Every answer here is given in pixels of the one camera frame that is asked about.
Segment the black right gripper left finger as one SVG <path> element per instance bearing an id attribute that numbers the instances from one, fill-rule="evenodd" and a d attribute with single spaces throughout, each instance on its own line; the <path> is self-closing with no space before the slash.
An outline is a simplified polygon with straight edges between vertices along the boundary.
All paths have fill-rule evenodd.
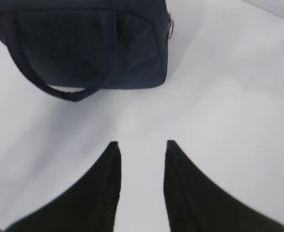
<path id="1" fill-rule="evenodd" d="M 112 232 L 121 189 L 121 153 L 110 142 L 69 189 L 10 225 L 8 232 Z"/>

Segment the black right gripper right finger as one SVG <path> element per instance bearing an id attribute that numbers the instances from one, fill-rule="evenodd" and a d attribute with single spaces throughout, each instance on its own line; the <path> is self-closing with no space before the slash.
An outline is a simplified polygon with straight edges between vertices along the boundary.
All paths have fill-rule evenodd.
<path id="1" fill-rule="evenodd" d="M 217 186 L 174 140 L 167 141 L 163 192 L 172 232 L 284 232 Z"/>

